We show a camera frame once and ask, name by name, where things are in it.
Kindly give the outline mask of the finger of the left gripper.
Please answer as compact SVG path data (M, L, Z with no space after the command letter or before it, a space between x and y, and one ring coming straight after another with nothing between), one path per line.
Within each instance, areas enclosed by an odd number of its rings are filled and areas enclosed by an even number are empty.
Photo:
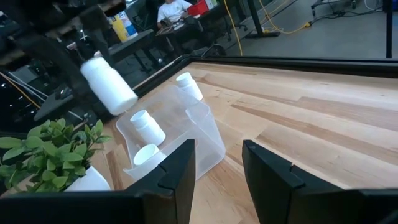
M108 43L103 31L109 28L109 22L99 5L91 6L80 15L83 28L88 31L96 50L99 50L105 60L109 60Z
M103 53L102 35L90 35L86 40L79 35L64 35L57 39L46 35L22 35L21 50L31 58L51 62L59 68L56 79L72 89L79 104L99 102L80 68L94 57L95 52Z

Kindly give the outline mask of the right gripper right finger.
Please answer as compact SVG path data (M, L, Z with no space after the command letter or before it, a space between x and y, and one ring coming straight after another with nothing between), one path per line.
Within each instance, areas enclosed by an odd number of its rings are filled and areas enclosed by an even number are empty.
M398 189L342 189L252 140L242 159L260 224L398 224Z

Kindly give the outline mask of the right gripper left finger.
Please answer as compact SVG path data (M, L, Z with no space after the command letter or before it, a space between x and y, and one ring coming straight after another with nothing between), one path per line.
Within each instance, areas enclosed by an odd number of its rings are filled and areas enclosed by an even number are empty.
M16 194L0 199L0 224L189 224L195 141L187 139L122 191Z

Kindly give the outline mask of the white pill bottle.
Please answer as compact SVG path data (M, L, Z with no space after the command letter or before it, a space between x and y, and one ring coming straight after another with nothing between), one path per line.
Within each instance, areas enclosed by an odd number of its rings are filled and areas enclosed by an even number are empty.
M91 90L114 116L124 113L138 100L138 96L119 72L103 57L93 57L80 67Z
M142 168L144 170L154 169L164 159L166 155L163 154L155 144L148 144L136 153L133 158L133 168Z
M164 142L166 134L146 110L136 112L130 122L146 144L159 146Z
M176 82L179 88L194 96L197 100L201 101L203 99L203 94L189 72L179 75L176 78Z

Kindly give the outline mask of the clear plastic basket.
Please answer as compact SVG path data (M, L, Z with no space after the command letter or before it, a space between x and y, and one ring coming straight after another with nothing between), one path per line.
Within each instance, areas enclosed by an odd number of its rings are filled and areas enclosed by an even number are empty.
M159 124L166 138L157 146L167 156L187 139L194 139L196 154L196 177L200 178L217 165L225 156L226 148L218 131L210 107L174 85L170 85L148 99L138 103L116 123L126 140L131 168L125 173L139 180L151 170L133 168L133 158L147 144L130 122L140 110L146 110Z

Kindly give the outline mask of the yellow blue white container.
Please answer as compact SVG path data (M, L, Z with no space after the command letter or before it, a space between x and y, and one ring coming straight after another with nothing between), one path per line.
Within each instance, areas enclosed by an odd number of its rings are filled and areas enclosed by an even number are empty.
M124 11L109 17L108 20L121 42L126 42L138 36L137 30Z

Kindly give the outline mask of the dark grey side table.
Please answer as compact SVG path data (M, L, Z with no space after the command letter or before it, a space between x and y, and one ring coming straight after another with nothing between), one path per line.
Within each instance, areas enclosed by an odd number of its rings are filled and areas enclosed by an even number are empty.
M141 70L143 72L149 73L150 69L148 69L142 60L136 55L136 52L141 50L145 54L145 56L152 62L152 67L157 68L158 62L157 59L150 52L150 45L153 44L155 38L155 33L152 29L145 30L143 32L138 33L135 37L125 41L113 45L109 48L109 53L113 63L118 63L131 55L138 61L141 66Z

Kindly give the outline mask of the person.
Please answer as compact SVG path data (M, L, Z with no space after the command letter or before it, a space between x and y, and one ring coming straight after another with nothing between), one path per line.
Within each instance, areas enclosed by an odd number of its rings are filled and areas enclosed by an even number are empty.
M162 27L161 21L164 19L168 19L170 22L176 22L181 18L187 17L187 10L191 6L193 6L193 4L186 0L165 0L158 10L157 27Z

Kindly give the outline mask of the green plant in white pot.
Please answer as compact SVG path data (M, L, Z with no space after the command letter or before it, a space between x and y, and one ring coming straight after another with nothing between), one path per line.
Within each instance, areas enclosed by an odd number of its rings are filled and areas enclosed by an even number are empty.
M110 139L103 134L102 121L77 129L64 119L48 120L24 139L0 136L0 194L101 187L106 181L91 159Z

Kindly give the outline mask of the black office desk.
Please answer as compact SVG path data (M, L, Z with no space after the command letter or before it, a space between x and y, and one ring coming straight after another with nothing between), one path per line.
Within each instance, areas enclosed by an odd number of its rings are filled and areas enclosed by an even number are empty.
M195 44L210 46L218 43L221 35L218 19L210 14L197 18L188 16L171 27L164 27L155 35L155 40L164 40L173 48L192 47Z

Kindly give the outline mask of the red plastic bin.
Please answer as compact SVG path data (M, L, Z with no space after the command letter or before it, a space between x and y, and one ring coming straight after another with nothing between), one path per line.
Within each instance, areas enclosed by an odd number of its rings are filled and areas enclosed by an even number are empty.
M208 12L208 6L205 0L199 0L187 9L190 16L201 16Z

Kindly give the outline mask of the black desk leg stand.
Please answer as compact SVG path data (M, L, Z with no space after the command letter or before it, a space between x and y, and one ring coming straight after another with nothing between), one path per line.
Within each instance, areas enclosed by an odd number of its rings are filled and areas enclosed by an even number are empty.
M259 20L259 17L257 15L256 8L254 6L254 0L247 0L248 2L248 7L251 13L252 21L254 23L254 28L256 33L255 34L248 34L246 36L247 39L257 39L257 38L267 38L267 37L278 37L280 36L280 32L269 32L269 33L264 33L262 31L261 23Z

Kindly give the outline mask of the black tripod stand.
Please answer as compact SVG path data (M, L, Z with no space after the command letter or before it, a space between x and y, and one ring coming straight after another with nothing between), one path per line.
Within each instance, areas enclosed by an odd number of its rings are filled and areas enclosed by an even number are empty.
M386 12L386 58L392 58L392 0L384 0Z

